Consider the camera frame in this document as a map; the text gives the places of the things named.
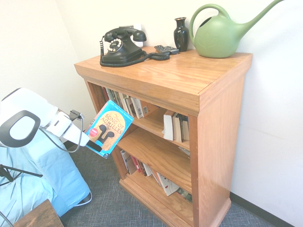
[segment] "gray carpet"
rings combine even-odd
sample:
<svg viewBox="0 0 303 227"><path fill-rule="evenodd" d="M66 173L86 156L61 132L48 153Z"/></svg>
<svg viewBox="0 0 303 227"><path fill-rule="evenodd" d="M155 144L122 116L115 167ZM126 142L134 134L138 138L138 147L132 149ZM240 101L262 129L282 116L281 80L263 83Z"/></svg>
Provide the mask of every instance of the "gray carpet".
<svg viewBox="0 0 303 227"><path fill-rule="evenodd" d="M119 184L112 157L104 159L88 148L71 154L92 192L92 201L75 207L61 219L68 227L166 227ZM271 227L235 204L220 227Z"/></svg>

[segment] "watering can handle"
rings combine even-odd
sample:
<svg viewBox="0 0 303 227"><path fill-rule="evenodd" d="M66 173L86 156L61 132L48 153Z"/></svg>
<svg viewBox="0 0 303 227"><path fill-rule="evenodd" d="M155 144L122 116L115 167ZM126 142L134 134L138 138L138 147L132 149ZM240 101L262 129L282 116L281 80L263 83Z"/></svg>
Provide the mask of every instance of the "watering can handle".
<svg viewBox="0 0 303 227"><path fill-rule="evenodd" d="M208 8L213 8L219 11L219 16L223 16L226 18L230 18L228 13L226 12L225 9L223 9L221 6L216 5L216 4L206 4L201 6L199 9L197 9L197 11L193 14L191 20L190 20L190 24L189 24L189 36L191 41L193 42L193 44L195 45L195 38L194 38L194 32L193 32L193 26L194 26L194 21L195 18L197 17L197 15L204 9L208 9Z"/></svg>

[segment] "white device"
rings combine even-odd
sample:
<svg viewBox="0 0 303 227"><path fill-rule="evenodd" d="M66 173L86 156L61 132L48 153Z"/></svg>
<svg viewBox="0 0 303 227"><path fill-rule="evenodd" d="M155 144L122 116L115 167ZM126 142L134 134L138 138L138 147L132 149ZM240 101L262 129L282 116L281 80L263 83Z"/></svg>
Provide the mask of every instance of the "white device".
<svg viewBox="0 0 303 227"><path fill-rule="evenodd" d="M75 119L83 119L78 112L74 115ZM0 146L25 146L39 129L85 146L89 137L72 123L73 120L38 94L19 88L0 102Z"/></svg>

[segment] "remote control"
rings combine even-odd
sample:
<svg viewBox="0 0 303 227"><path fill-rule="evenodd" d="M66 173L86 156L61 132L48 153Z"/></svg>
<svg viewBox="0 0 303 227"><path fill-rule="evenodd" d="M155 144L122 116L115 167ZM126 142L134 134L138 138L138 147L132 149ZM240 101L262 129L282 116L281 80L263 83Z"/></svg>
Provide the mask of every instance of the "remote control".
<svg viewBox="0 0 303 227"><path fill-rule="evenodd" d="M179 53L179 49L173 48L171 46L163 46L163 45L157 45L155 46L155 49L158 53L165 53L165 54L177 54Z"/></svg>

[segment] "black stand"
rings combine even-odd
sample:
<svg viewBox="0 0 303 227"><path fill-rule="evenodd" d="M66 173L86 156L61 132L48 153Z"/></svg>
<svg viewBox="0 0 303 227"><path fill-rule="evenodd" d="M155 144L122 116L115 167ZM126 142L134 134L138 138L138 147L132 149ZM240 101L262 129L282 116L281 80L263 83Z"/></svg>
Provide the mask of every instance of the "black stand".
<svg viewBox="0 0 303 227"><path fill-rule="evenodd" d="M15 178L13 178L10 175L9 171L8 171L9 169L15 170L15 171L20 172L20 173ZM22 169L16 169L16 168L13 168L13 167L4 166L4 165L0 164L0 176L4 176L4 177L6 177L8 179L8 182L0 184L0 186L3 186L3 185L5 185L5 184L7 184L9 182L13 182L14 180L16 180L17 177L19 177L21 175L21 173L30 174L30 175L38 176L38 177L42 177L43 176L41 174L35 174L35 173L32 173L32 172L24 171Z"/></svg>

